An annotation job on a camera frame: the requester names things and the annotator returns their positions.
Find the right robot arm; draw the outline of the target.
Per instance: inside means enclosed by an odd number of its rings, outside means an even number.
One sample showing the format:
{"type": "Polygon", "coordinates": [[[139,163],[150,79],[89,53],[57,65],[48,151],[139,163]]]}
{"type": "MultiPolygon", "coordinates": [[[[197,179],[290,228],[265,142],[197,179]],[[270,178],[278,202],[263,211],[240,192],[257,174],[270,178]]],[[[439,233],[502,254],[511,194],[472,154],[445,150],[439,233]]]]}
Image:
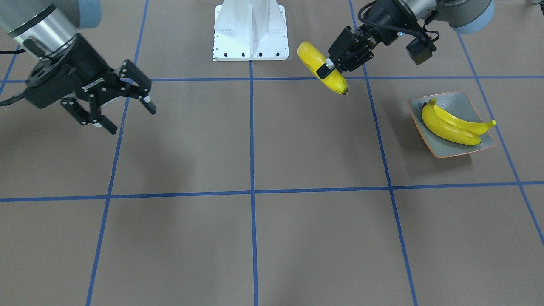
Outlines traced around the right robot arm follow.
{"type": "Polygon", "coordinates": [[[78,31],[99,23],[100,2],[78,0],[75,4],[77,16],[69,18],[62,11],[68,7],[65,2],[2,0],[1,29],[21,46],[22,53],[38,62],[25,82],[26,89],[1,105],[26,99],[43,109],[59,102],[80,124],[116,134],[117,126],[102,114],[102,106],[128,97],[155,114],[152,81],[128,59],[111,68],[78,31]]]}

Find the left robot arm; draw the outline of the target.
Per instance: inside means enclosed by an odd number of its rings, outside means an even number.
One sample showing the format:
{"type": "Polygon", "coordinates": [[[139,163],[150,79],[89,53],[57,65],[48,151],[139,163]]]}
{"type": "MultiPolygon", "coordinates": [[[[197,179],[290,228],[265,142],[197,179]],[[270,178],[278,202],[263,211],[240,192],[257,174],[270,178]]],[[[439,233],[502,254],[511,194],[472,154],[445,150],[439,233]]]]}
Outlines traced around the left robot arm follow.
{"type": "Polygon", "coordinates": [[[328,49],[328,57],[312,72],[320,79],[334,71],[352,72],[373,58],[377,45],[389,46],[400,34],[413,36],[406,50],[420,65],[432,57],[440,37],[427,29],[431,22],[448,23],[456,33],[470,34],[484,28],[494,13],[493,0],[374,0],[360,8],[361,25],[345,27],[328,49]]]}

